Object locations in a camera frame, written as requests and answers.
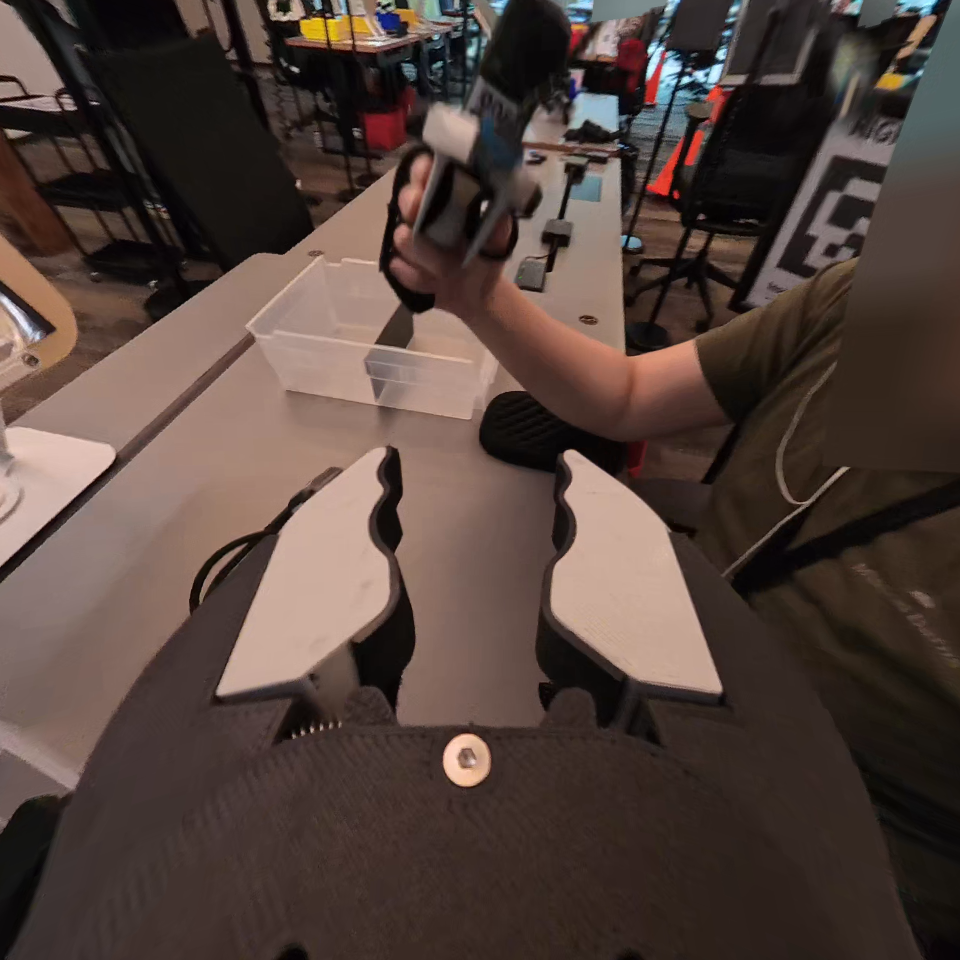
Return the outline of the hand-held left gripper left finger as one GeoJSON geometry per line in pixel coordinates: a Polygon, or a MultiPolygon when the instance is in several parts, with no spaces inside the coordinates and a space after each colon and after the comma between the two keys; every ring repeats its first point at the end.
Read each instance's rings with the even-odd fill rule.
{"type": "Polygon", "coordinates": [[[399,450],[369,450],[304,492],[269,561],[215,691],[222,702],[399,698],[415,622],[397,560],[399,450]]]}

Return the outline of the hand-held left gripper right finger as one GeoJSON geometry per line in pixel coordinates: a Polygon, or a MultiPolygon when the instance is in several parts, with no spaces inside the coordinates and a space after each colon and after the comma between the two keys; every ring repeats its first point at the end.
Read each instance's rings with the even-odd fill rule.
{"type": "Polygon", "coordinates": [[[546,641],[614,683],[720,704],[724,687],[665,522],[583,454],[558,456],[555,555],[544,574],[546,641]]]}

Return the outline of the clear plastic bin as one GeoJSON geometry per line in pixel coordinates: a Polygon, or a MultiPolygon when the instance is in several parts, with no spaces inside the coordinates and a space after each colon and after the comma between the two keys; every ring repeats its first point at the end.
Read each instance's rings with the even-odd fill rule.
{"type": "Polygon", "coordinates": [[[290,392],[470,420],[498,375],[459,319],[412,313],[367,260],[317,258],[246,329],[290,392]]]}

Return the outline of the person's right forearm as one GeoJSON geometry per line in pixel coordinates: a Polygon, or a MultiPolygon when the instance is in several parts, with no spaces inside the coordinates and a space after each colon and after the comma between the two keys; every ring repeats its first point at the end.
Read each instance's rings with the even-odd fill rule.
{"type": "Polygon", "coordinates": [[[533,399],[571,426],[634,442],[730,423],[693,341],[628,356],[564,325],[501,277],[458,276],[436,296],[533,399]]]}

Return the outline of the person's right hand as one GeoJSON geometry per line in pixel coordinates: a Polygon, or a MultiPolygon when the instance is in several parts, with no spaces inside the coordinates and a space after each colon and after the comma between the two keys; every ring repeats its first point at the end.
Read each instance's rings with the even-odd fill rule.
{"type": "Polygon", "coordinates": [[[513,219],[501,216],[480,254],[469,262],[461,251],[444,250],[413,227],[434,165],[426,152],[411,167],[400,190],[399,226],[393,233],[392,275],[407,289],[432,295],[436,306],[464,321],[475,332],[510,324],[523,297],[503,276],[513,238],[513,219]]]}

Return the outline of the red box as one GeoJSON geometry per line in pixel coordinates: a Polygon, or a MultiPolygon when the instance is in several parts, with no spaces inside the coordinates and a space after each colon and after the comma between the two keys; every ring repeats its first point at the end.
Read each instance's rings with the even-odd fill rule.
{"type": "Polygon", "coordinates": [[[407,138],[407,124],[417,102],[414,87],[402,87],[392,103],[369,106],[361,111],[366,149],[388,153],[400,148],[407,138]]]}

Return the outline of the black textured pad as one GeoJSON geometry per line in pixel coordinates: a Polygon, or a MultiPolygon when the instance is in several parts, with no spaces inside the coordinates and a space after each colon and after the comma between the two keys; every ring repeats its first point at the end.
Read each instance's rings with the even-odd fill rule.
{"type": "Polygon", "coordinates": [[[486,406],[478,440],[490,457],[527,470],[553,474],[559,457],[574,450],[610,475],[627,460],[627,445],[575,427],[526,390],[499,393],[486,406]]]}

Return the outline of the black office chair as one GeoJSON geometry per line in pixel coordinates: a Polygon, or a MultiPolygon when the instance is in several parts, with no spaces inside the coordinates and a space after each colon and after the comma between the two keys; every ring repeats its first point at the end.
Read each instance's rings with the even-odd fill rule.
{"type": "Polygon", "coordinates": [[[686,130],[668,186],[668,202],[678,213],[681,234],[671,256],[644,255],[630,268],[629,278],[637,282],[626,294],[625,306],[633,306],[649,291],[656,292],[656,299],[646,320],[626,326],[629,351],[647,354],[670,345],[669,335],[657,319],[676,283],[697,290],[705,311],[695,327],[698,332],[706,331],[714,321],[711,285],[732,292],[738,289],[740,280],[714,264],[710,250],[718,236],[756,241],[773,212],[789,166],[786,148],[776,144],[773,133],[777,98],[773,86],[760,83],[733,90],[693,165],[687,160],[694,136],[711,118],[713,107],[707,102],[686,107],[686,130]],[[659,274],[641,281],[646,267],[659,270],[659,274]]]}

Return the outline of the black partition panel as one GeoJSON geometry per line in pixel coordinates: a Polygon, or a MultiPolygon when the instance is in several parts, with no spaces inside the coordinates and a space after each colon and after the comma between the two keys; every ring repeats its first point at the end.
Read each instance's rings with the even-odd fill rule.
{"type": "Polygon", "coordinates": [[[286,254],[312,233],[276,139],[213,37],[81,56],[153,181],[222,270],[286,254]]]}

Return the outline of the black white marker board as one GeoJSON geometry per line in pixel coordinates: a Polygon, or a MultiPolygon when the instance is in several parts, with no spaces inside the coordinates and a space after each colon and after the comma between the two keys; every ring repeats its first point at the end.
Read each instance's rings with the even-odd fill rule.
{"type": "Polygon", "coordinates": [[[828,129],[775,231],[757,242],[730,309],[765,306],[859,256],[903,125],[875,114],[828,129]]]}

